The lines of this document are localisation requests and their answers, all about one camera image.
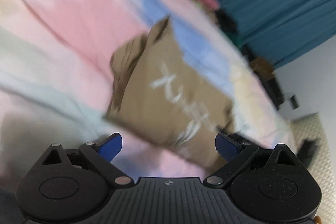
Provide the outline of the tan t-shirt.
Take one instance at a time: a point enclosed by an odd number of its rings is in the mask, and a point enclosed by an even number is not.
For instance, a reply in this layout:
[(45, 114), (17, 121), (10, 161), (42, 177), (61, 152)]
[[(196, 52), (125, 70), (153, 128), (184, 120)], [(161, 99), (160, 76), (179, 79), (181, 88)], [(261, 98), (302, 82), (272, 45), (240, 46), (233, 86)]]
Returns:
[(110, 67), (109, 119), (207, 171), (225, 164), (215, 138), (234, 131), (232, 99), (183, 61), (169, 18), (118, 48)]

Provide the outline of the black clothes pile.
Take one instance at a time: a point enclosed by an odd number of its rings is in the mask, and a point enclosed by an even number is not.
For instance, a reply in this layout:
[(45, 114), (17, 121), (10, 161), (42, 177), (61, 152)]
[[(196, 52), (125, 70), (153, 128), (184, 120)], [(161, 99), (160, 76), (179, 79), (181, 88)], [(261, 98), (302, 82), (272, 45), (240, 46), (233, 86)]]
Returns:
[(223, 32), (233, 35), (238, 34), (236, 22), (223, 9), (215, 11), (215, 16), (217, 24)]

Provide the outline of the brown paper bag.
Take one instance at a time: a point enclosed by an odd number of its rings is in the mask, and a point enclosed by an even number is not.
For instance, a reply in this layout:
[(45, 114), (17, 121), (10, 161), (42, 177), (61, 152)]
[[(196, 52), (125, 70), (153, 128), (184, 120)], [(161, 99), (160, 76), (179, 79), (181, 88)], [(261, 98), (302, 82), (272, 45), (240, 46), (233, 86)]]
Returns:
[(275, 78), (272, 64), (263, 57), (256, 57), (249, 63), (249, 65), (252, 70), (258, 73), (263, 79), (268, 81)]

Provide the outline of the green garment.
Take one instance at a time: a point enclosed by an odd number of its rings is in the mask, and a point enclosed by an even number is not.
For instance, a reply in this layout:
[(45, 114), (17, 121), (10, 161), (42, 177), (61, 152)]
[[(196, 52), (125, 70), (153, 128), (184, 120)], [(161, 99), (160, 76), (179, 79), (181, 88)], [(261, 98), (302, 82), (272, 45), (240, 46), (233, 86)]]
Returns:
[(237, 33), (233, 33), (233, 32), (228, 32), (227, 36), (230, 38), (231, 42), (239, 49), (241, 50), (244, 46), (245, 46), (245, 41), (243, 40), (243, 38), (237, 34)]

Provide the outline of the pink folded garment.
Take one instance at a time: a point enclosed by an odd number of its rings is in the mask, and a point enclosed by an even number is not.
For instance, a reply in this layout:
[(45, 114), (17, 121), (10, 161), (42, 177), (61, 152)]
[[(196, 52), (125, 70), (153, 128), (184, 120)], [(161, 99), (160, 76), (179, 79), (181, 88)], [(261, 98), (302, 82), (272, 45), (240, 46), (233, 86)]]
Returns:
[(197, 0), (197, 1), (208, 10), (217, 11), (221, 6), (218, 0)]

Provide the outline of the black wall socket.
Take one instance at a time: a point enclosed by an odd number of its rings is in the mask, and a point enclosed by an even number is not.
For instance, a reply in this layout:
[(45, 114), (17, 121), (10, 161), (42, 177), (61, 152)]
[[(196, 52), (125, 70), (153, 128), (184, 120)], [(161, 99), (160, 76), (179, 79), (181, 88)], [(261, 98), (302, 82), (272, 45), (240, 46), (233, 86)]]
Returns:
[(294, 93), (290, 93), (288, 95), (291, 107), (293, 110), (298, 109), (299, 108), (299, 102), (297, 100), (297, 96)]

